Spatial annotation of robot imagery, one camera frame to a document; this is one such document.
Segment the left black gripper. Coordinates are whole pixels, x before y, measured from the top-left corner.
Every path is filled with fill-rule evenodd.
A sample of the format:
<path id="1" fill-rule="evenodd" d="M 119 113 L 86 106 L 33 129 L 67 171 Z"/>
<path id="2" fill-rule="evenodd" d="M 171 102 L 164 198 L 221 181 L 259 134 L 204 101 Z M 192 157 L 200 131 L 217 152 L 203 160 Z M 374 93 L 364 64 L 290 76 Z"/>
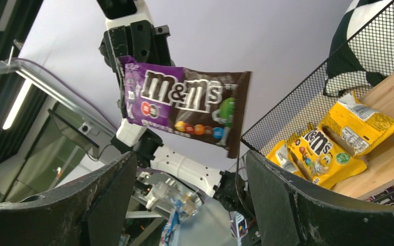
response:
<path id="1" fill-rule="evenodd" d="M 105 31 L 99 51 L 114 73 L 115 59 L 121 56 L 132 56 L 142 63 L 174 66 L 167 41 L 169 36 L 167 25 L 155 27 L 149 21 L 141 20 Z"/>

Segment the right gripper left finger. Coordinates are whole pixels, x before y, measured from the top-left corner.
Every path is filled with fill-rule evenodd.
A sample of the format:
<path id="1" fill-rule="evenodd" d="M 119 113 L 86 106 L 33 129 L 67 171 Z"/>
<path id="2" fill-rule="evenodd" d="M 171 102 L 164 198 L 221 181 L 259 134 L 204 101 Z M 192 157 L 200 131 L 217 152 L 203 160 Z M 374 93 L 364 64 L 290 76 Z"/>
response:
<path id="1" fill-rule="evenodd" d="M 0 203 L 0 245 L 119 245 L 136 168 L 127 152 L 57 188 Z"/>

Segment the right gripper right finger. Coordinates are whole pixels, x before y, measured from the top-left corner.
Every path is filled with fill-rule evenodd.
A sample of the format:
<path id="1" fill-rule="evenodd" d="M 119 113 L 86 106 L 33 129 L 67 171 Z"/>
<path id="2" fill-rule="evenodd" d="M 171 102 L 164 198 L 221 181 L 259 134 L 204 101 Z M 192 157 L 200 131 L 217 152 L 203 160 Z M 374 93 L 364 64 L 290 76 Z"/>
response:
<path id="1" fill-rule="evenodd" d="M 394 207 L 347 197 L 245 154 L 263 245 L 394 245 Z"/>

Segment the yellow peanut M&M bag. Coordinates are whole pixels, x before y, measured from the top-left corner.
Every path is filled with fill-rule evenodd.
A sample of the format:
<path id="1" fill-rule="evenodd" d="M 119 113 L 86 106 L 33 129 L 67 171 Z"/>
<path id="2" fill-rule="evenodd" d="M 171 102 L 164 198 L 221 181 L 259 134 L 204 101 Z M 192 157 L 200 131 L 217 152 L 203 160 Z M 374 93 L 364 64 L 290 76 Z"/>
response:
<path id="1" fill-rule="evenodd" d="M 329 190 L 367 169 L 365 161 L 333 141 L 321 124 L 290 142 L 288 153 L 309 181 Z"/>

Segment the purple M&M candy bag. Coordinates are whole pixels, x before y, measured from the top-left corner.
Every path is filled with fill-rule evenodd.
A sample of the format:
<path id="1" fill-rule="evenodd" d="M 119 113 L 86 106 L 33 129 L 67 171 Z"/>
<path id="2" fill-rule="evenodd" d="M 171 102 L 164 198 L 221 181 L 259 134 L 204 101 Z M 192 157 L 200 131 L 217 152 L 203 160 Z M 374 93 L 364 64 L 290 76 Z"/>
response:
<path id="1" fill-rule="evenodd" d="M 116 60 L 131 124 L 202 141 L 238 156 L 252 73 L 202 72 Z"/>

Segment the yellow candy bag back side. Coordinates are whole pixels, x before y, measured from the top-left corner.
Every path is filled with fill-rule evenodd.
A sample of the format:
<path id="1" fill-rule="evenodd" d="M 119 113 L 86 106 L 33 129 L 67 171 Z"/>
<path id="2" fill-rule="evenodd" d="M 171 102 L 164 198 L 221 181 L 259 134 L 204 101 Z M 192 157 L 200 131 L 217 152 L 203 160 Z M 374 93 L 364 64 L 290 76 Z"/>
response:
<path id="1" fill-rule="evenodd" d="M 321 121 L 353 150 L 364 156 L 394 133 L 394 118 L 361 103 L 353 90 L 340 97 Z"/>

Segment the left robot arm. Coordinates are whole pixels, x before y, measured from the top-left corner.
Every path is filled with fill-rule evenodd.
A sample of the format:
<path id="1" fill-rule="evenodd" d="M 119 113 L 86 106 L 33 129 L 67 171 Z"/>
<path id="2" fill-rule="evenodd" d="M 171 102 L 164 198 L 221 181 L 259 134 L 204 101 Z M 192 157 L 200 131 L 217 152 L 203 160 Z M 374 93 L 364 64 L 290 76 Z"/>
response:
<path id="1" fill-rule="evenodd" d="M 116 74 L 122 114 L 112 144 L 133 151 L 139 167 L 183 180 L 227 211 L 254 218 L 238 172 L 210 168 L 168 147 L 158 131 L 221 147 L 238 159 L 252 73 L 177 67 L 167 26 L 153 24 L 144 1 L 98 1 L 106 18 L 99 50 Z"/>

